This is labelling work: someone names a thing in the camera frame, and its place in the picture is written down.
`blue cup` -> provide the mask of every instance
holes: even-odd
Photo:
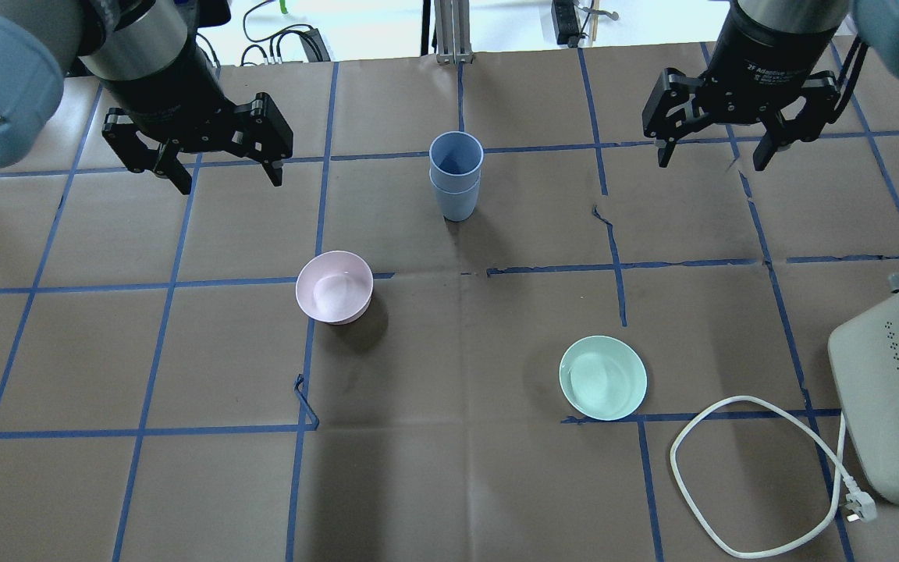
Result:
[[[463,131],[442,133],[428,147],[428,177],[447,193],[463,193],[481,179],[485,147]]]
[[[446,220],[460,222],[474,214],[475,208],[478,207],[478,195],[481,193],[481,174],[478,174],[477,180],[470,189],[459,193],[450,193],[439,189],[439,186],[435,185],[435,178],[431,173],[428,178],[432,181],[432,192],[435,193],[435,202],[439,204],[439,212],[446,217]]]

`mint green bowl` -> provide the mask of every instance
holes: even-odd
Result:
[[[647,370],[631,346],[609,336],[588,336],[560,359],[560,390],[582,414],[618,420],[643,402]]]

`white cable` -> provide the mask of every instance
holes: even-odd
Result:
[[[778,546],[769,550],[761,550],[756,552],[741,552],[739,550],[734,550],[727,546],[727,543],[720,538],[720,535],[717,535],[713,531],[713,527],[710,527],[707,520],[700,513],[699,508],[696,507],[695,501],[692,500],[692,495],[689,494],[688,489],[685,488],[685,483],[682,481],[682,475],[678,470],[678,446],[682,444],[682,440],[685,439],[685,436],[688,435],[692,428],[702,422],[702,420],[706,419],[707,416],[710,416],[716,410],[719,410],[723,406],[727,406],[728,404],[734,404],[734,402],[752,402],[753,404],[758,404],[759,406],[763,406],[764,408],[770,409],[771,411],[779,414],[782,418],[789,420],[793,424],[796,424],[804,433],[813,438],[814,442],[817,443],[817,446],[821,448],[821,451],[831,459],[831,462],[834,463],[835,466],[835,476],[834,487],[831,490],[831,508],[828,509],[827,515],[824,516],[824,519],[821,520],[820,523],[817,524],[816,527],[811,529],[809,533],[803,535],[802,537],[790,541],[782,546]],[[689,509],[692,509],[692,514],[696,516],[696,520],[699,520],[699,524],[702,525],[703,529],[706,530],[706,534],[709,535],[709,538],[713,539],[713,542],[717,544],[724,552],[727,554],[734,556],[735,558],[745,558],[745,559],[754,559],[754,558],[767,558],[769,556],[776,556],[779,554],[784,554],[785,552],[789,552],[794,548],[798,548],[803,546],[804,544],[813,540],[817,535],[821,534],[824,529],[827,528],[828,525],[831,524],[831,521],[834,520],[835,514],[838,512],[838,498],[841,491],[841,480],[838,479],[838,475],[841,475],[842,480],[845,482],[845,487],[848,488],[849,491],[849,500],[853,503],[856,503],[862,500],[863,503],[867,503],[867,508],[863,508],[864,512],[867,513],[866,516],[863,517],[865,520],[872,519],[875,517],[875,506],[872,504],[872,498],[869,497],[868,494],[862,492],[858,485],[855,483],[855,479],[848,473],[848,470],[845,469],[845,466],[842,466],[841,457],[842,450],[845,448],[845,416],[841,416],[841,423],[838,429],[838,453],[835,454],[828,446],[827,443],[824,442],[823,439],[820,438],[819,435],[813,432],[806,424],[803,424],[793,416],[791,416],[785,410],[782,410],[778,406],[770,404],[763,399],[755,398],[754,396],[731,396],[731,398],[724,398],[720,400],[720,402],[716,402],[715,404],[711,404],[709,408],[700,412],[695,418],[693,418],[688,424],[685,425],[684,429],[678,434],[678,437],[671,443],[671,451],[670,451],[670,461],[671,461],[671,472],[675,477],[675,483],[678,484],[678,489],[681,491],[682,496],[685,498],[685,503],[688,503]]]

